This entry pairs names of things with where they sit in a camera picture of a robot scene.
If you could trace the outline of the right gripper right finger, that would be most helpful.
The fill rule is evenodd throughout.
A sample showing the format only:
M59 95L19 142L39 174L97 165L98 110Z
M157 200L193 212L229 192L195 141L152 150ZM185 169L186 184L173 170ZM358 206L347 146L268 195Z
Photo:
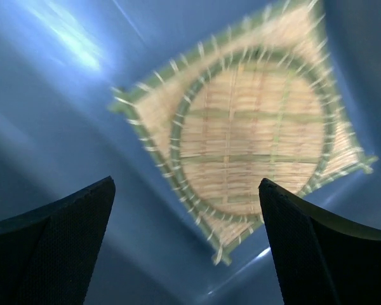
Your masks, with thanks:
M381 230L263 179L258 194L285 304L381 304Z

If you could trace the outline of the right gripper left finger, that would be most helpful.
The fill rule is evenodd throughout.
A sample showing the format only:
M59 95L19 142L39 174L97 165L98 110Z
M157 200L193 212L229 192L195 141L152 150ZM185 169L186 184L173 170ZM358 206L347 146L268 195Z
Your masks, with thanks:
M116 186L106 177L0 221L0 304L83 304Z

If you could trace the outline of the round green-rimmed bamboo plate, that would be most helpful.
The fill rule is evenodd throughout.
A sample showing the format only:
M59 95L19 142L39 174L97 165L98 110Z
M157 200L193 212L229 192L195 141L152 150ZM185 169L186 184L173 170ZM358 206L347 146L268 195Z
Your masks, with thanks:
M170 161L191 202L215 218L253 222L268 178L309 193L336 133L328 83L305 58L258 46L204 68L173 117Z

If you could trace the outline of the square bamboo mat tray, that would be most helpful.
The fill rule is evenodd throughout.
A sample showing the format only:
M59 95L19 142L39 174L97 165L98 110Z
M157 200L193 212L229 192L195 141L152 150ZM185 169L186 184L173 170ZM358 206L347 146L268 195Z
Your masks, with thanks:
M324 18L322 1L276 1L245 16L242 21L221 33L198 42L190 52L171 59L165 67L154 71L132 90L114 89L113 110L124 114L162 176L169 182L206 240L215 249L215 264L230 264L231 252L260 227L264 220L259 197L260 213L253 222L232 222L215 218L191 202L173 173L169 156L173 117L191 83L214 61L239 51L250 51L258 46L268 51L282 49L312 63L321 78L328 83L336 124L330 162L320 181L309 193L295 193L286 186L280 184L281 186L303 197L352 172L373 171L372 165L377 158L366 154L358 142L338 90L329 58ZM257 196L259 183L254 189Z

